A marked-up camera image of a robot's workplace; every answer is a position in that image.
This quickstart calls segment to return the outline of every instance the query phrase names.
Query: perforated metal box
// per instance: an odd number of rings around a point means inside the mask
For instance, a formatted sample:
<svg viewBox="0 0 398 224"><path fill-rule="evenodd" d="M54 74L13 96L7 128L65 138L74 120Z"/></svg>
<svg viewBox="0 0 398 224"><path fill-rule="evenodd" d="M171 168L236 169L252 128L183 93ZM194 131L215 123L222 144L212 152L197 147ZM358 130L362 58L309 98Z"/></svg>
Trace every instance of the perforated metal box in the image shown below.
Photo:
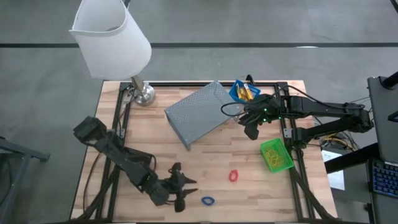
<svg viewBox="0 0 398 224"><path fill-rule="evenodd" d="M214 81L165 109L166 117L182 144L190 145L231 117L221 112L221 106L234 100L218 82ZM238 114L242 106L224 108L228 114Z"/></svg>

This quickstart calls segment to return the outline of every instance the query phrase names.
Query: keyboard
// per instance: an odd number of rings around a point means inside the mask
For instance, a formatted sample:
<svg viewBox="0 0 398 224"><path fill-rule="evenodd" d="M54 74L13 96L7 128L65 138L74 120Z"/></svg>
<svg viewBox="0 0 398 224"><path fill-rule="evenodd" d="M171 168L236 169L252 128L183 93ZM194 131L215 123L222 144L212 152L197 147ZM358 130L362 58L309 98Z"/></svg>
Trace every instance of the keyboard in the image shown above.
<svg viewBox="0 0 398 224"><path fill-rule="evenodd" d="M398 166L372 161L373 192L398 198Z"/></svg>

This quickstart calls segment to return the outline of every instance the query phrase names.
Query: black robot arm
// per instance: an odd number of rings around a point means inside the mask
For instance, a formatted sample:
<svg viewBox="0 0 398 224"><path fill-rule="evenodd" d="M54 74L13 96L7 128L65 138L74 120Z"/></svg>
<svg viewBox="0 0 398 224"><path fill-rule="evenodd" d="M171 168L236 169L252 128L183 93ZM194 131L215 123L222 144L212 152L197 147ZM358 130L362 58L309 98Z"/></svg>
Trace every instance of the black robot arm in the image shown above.
<svg viewBox="0 0 398 224"><path fill-rule="evenodd" d="M281 96L262 94L248 101L244 106L245 115L240 117L239 124L245 126L246 135L255 140L258 137L257 126L271 123L282 118L299 119L307 116L328 116L340 118L330 123L321 124L313 128L294 128L288 130L291 144L298 148L305 148L306 144L315 137L340 131L364 133L373 127L368 111L364 105L355 103L323 103L312 101L302 96Z"/></svg>
<svg viewBox="0 0 398 224"><path fill-rule="evenodd" d="M110 158L124 170L130 182L140 191L149 195L156 206L174 203L175 211L185 209L184 198L197 189L182 190L185 184L193 184L181 173L181 163L175 163L169 170L171 177L159 180L157 174L149 167L153 155L135 149L124 147L119 136L114 131L106 131L106 126L98 119L87 117L74 130L74 135L80 142L94 147ZM175 194L177 199L169 200L169 195Z"/></svg>

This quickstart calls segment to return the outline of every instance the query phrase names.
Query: green plastic basket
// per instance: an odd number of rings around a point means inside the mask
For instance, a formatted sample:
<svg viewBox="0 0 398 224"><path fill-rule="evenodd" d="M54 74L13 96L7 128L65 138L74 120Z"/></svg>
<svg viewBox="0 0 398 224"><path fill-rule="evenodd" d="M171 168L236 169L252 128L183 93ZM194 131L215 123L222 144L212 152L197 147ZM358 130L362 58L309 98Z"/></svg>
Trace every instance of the green plastic basket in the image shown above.
<svg viewBox="0 0 398 224"><path fill-rule="evenodd" d="M271 172L276 173L293 167L292 158L279 138L262 143L260 148Z"/></svg>

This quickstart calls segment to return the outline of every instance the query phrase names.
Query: lamp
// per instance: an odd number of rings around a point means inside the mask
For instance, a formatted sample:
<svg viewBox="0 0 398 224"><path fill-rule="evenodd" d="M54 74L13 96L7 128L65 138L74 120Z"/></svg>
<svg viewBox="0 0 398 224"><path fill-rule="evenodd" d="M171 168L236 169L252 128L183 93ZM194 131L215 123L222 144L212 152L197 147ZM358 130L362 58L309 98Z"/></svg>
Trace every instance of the lamp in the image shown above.
<svg viewBox="0 0 398 224"><path fill-rule="evenodd" d="M155 100L154 89L137 76L150 60L150 43L121 0L82 0L69 32L92 77L131 78L138 105Z"/></svg>

